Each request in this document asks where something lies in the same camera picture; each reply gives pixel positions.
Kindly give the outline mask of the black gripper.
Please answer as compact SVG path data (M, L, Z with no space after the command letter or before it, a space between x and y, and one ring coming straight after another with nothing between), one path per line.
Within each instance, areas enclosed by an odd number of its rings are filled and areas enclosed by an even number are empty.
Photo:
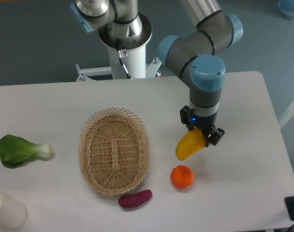
M188 131L198 128L202 132L206 139L206 147L216 146L225 134L225 130L214 126L218 112L211 116L198 116L194 109L185 105L179 113L181 123L186 125Z

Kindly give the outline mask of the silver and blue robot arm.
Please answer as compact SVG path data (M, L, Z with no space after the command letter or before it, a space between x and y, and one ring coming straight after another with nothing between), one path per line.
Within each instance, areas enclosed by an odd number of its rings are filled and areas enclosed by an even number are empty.
M190 102L180 110L188 130L199 129L204 146L216 145L224 130L215 126L225 65L217 53L240 40L242 23L225 15L215 0L184 0L196 31L182 39L165 37L158 45L160 63L190 90ZM70 6L87 32L97 31L107 47L114 79L145 78L146 44L152 36L149 19L138 11L135 0L75 0Z

